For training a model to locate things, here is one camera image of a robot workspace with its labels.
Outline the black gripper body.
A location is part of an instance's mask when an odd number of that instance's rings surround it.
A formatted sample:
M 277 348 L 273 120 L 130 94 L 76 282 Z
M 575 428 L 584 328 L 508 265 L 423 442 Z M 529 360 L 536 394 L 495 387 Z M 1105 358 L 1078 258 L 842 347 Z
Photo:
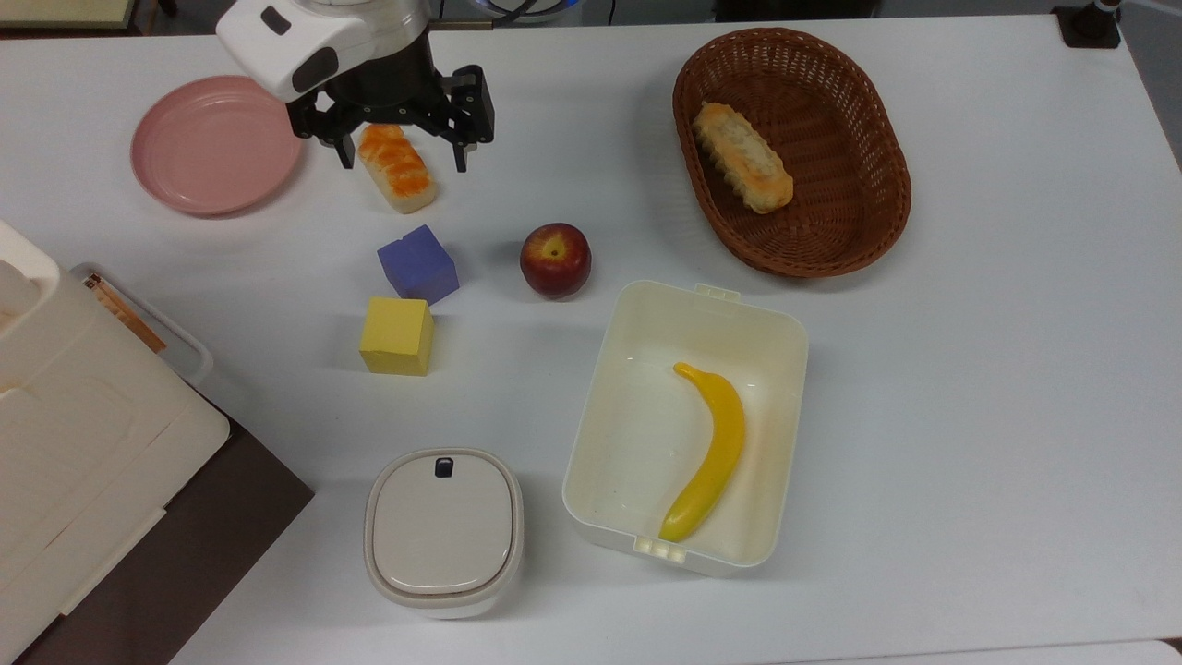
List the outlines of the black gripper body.
M 344 70 L 337 51 L 322 47 L 292 76 L 294 102 L 286 109 L 296 133 L 296 109 L 355 109 L 357 125 L 414 125 L 442 138 L 446 93 L 427 35 L 405 48 Z

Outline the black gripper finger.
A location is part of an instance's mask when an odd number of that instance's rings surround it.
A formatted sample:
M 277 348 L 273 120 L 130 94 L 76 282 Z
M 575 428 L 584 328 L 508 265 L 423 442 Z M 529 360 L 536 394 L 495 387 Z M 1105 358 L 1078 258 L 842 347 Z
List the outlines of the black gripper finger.
M 296 109 L 296 135 L 301 139 L 316 138 L 322 146 L 335 148 L 342 168 L 352 169 L 356 146 L 352 131 L 357 128 L 355 109 Z
M 468 154 L 495 139 L 495 109 L 480 65 L 465 65 L 440 82 L 446 93 L 446 129 L 457 172 L 467 172 Z

